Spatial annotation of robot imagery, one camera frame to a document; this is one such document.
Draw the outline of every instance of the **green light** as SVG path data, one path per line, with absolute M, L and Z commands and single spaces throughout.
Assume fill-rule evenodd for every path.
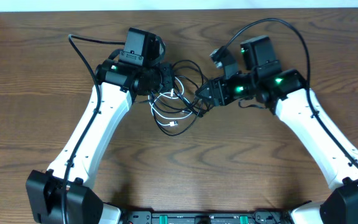
M 244 90 L 244 87 L 243 86 L 237 86 L 236 87 L 236 92 L 241 92 L 242 90 Z
M 277 84 L 280 84 L 281 81 L 283 81 L 282 78 L 276 78 L 276 83 L 277 83 Z

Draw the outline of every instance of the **wooden object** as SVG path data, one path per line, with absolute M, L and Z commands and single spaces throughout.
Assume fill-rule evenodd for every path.
M 311 86 L 358 148 L 358 9 L 0 13 L 0 223 L 34 222 L 26 178 L 56 158 L 88 104 L 91 77 L 68 34 L 125 40 L 130 27 L 149 30 L 165 41 L 165 60 L 191 59 L 207 77 L 217 77 L 223 72 L 209 54 L 265 17 L 287 20 L 304 35 Z M 284 68 L 305 75 L 301 44 L 281 24 L 254 27 L 230 49 L 241 62 L 239 42 L 263 34 Z M 76 43 L 93 68 L 116 48 Z M 174 138 L 156 127 L 148 105 L 135 104 L 114 133 L 94 191 L 105 202 L 157 211 L 292 208 L 330 194 L 283 123 L 269 111 L 236 103 L 214 108 Z

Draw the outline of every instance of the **wooden table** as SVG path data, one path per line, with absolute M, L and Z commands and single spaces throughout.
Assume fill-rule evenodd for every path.
M 56 158 L 88 103 L 92 81 L 68 34 L 123 41 L 130 27 L 148 30 L 165 41 L 165 60 L 191 59 L 217 77 L 223 72 L 209 54 L 265 17 L 285 19 L 304 35 L 312 87 L 358 148 L 358 9 L 0 13 L 0 223 L 33 223 L 26 178 Z M 284 68 L 305 74 L 299 41 L 277 23 L 232 44 L 243 70 L 239 42 L 263 34 Z M 115 49 L 77 43 L 93 68 Z M 106 149 L 94 191 L 123 207 L 187 211 L 292 208 L 330 194 L 285 124 L 236 103 L 214 108 L 174 138 L 156 127 L 149 105 L 134 104 Z

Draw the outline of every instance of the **cable connector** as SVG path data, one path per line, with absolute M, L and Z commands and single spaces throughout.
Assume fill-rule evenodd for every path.
M 176 126 L 176 125 L 178 125 L 178 121 L 171 121 L 171 122 L 169 122 L 169 126 L 171 126 L 171 127 L 174 127 L 174 126 Z

